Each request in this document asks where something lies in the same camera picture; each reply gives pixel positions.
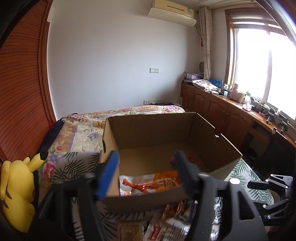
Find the window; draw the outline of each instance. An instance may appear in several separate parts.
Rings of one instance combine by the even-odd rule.
[[[243,93],[249,91],[295,120],[295,46],[266,12],[231,12],[228,15],[228,34],[232,39],[228,42],[226,82],[237,83]]]

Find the kettle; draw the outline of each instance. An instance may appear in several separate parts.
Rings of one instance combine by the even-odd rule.
[[[230,99],[237,101],[239,99],[239,93],[237,91],[238,84],[233,84],[233,88],[231,89]]]

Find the bed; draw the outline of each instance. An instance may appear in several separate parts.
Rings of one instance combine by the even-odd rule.
[[[136,108],[111,110],[104,112],[72,114],[62,118],[63,126],[57,137],[48,148],[48,157],[39,168],[39,203],[44,198],[51,184],[57,181],[73,180],[84,173],[91,172],[98,164],[100,151],[103,148],[102,137],[105,120],[116,115],[146,115],[185,112],[178,106],[147,105]],[[260,180],[256,173],[240,159],[225,180],[238,178],[251,199],[274,203],[269,191],[253,190],[247,188],[250,180]],[[220,198],[216,203],[222,207]],[[145,220],[147,223],[153,211],[126,215],[115,215],[108,211],[104,203],[98,203],[98,209],[110,240],[116,238],[116,220]],[[77,200],[72,202],[73,225],[76,238],[84,240],[81,228]]]

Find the black ear tip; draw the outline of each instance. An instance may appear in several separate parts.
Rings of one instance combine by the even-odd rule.
[[[48,156],[48,151],[41,151],[40,152],[40,159],[45,161]]]

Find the cardboard box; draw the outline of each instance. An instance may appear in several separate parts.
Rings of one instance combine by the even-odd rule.
[[[104,199],[114,213],[163,207],[187,199],[182,187],[141,196],[119,196],[119,175],[139,176],[173,170],[169,159],[177,150],[190,154],[202,172],[224,180],[241,153],[197,113],[125,115],[106,120],[101,162],[110,151],[120,155],[120,164]]]

